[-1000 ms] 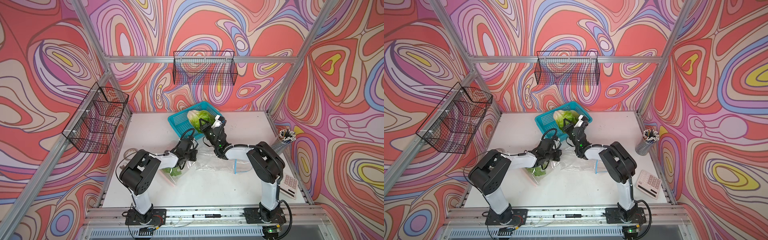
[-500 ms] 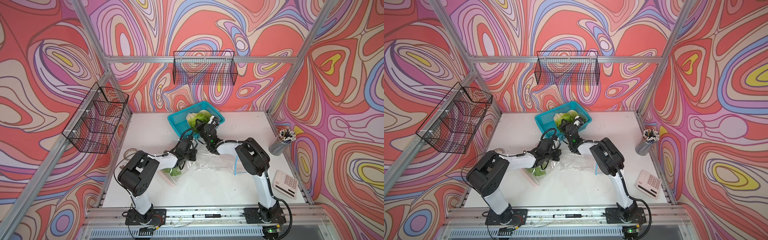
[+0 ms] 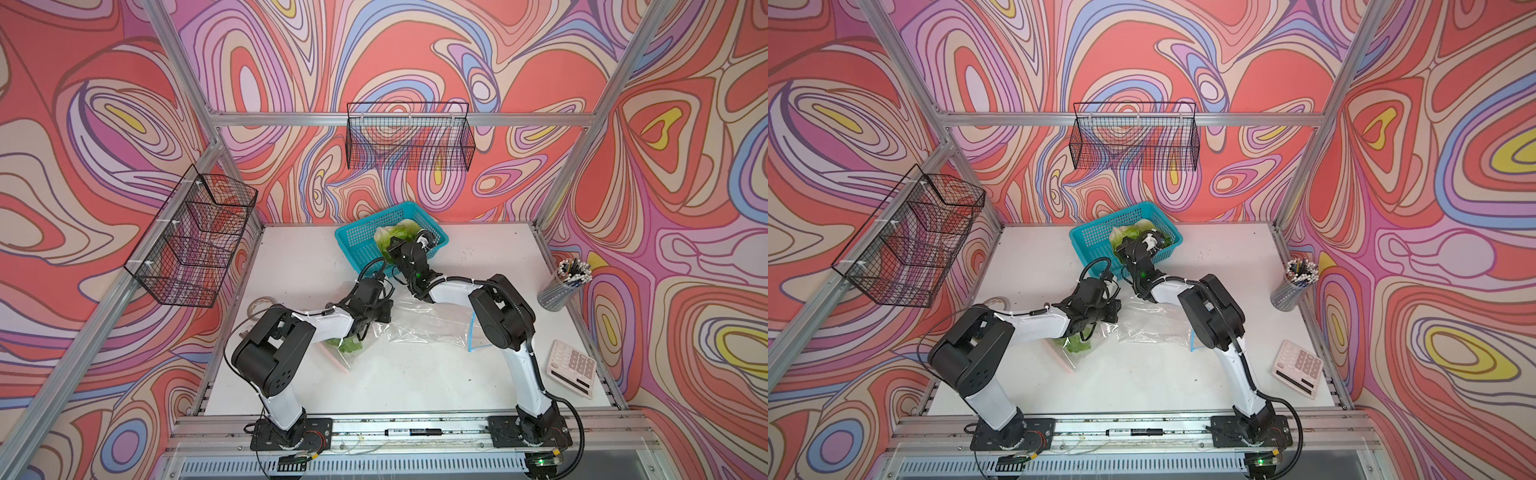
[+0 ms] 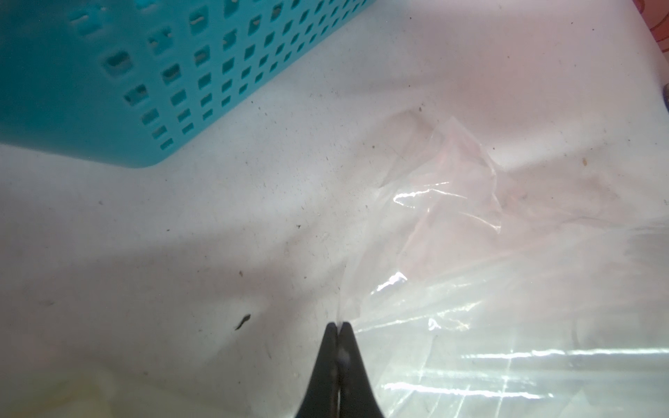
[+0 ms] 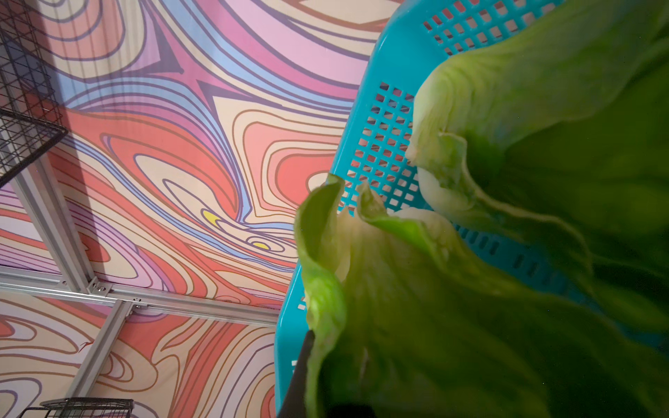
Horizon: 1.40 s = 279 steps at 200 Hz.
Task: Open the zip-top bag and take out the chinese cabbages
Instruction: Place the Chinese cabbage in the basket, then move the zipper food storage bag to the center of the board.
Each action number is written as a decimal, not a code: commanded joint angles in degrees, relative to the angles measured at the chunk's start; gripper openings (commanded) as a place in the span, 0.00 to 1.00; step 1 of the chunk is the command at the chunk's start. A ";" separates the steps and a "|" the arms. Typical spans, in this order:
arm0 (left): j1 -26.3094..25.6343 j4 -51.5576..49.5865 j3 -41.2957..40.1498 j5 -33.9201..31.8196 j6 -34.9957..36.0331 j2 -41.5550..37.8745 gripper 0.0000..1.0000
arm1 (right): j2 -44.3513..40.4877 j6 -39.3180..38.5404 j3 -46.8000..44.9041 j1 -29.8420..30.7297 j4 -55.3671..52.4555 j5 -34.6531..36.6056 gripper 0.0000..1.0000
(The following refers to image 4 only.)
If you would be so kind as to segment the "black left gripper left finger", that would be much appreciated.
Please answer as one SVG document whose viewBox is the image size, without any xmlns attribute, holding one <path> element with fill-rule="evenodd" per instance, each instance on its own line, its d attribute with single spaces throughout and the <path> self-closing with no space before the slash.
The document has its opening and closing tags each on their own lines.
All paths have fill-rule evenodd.
<svg viewBox="0 0 669 418">
<path fill-rule="evenodd" d="M 296 418 L 333 418 L 339 412 L 338 328 L 326 327 L 306 394 Z"/>
</svg>

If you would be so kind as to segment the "zip bag with blue slider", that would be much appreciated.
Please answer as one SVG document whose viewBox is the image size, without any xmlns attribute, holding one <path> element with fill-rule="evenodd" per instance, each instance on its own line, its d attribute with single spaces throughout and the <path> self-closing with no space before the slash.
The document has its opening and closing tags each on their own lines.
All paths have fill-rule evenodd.
<svg viewBox="0 0 669 418">
<path fill-rule="evenodd" d="M 592 175 L 507 172 L 415 111 L 343 276 L 388 417 L 665 417 L 668 218 Z"/>
</svg>

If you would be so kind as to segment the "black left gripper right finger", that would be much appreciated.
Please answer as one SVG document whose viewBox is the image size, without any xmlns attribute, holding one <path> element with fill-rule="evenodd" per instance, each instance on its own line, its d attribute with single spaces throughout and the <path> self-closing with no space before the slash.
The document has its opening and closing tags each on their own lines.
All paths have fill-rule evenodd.
<svg viewBox="0 0 669 418">
<path fill-rule="evenodd" d="M 353 327 L 349 322 L 341 324 L 337 344 L 339 416 L 341 418 L 383 418 L 383 412 L 376 402 L 364 367 Z"/>
</svg>

